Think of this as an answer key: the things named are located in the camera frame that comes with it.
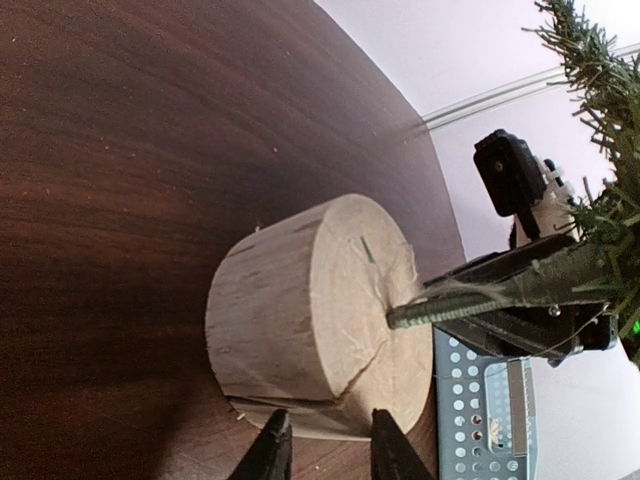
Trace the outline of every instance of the wood grain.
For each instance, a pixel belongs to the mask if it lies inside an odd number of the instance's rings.
[[[2,478],[225,478],[256,431],[207,361],[217,265],[351,192],[425,277],[461,263],[416,125],[309,0],[0,2]],[[296,478],[368,475],[366,445],[295,448]]]

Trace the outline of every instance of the white wall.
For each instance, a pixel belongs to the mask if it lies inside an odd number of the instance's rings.
[[[317,0],[421,115],[558,65],[522,26],[544,21],[533,0]],[[637,0],[583,0],[589,18],[640,42]],[[496,128],[556,160],[581,190],[608,165],[571,116],[560,89],[545,91],[432,132],[468,258],[506,247],[509,221],[494,212],[473,166],[473,145]],[[534,368],[539,480],[615,480],[640,468],[640,375],[624,351],[579,355],[558,369]]]
[[[540,48],[533,0],[316,0],[421,115],[557,66]],[[578,0],[589,17],[640,42],[637,0]]]

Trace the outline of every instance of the blue perforated plastic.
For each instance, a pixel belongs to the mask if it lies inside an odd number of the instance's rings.
[[[434,342],[440,478],[535,479],[537,432],[529,360],[478,356],[437,329]],[[507,361],[513,362],[513,377]],[[522,382],[510,381],[516,377]],[[512,406],[518,398],[524,399],[520,408]]]

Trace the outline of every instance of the cut wood surface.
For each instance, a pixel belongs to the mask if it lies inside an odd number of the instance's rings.
[[[366,439],[375,408],[406,432],[431,383],[431,328],[388,328],[420,290],[413,250],[375,202],[347,195],[256,232],[216,272],[209,358],[257,426],[287,407],[294,433]]]

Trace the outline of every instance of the wood round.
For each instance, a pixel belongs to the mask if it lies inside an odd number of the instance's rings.
[[[209,294],[217,380],[259,427],[285,407],[297,436],[367,439],[380,408],[407,432],[431,384],[431,329],[392,331],[385,313],[419,289],[410,245],[366,197],[258,231],[229,252]]]

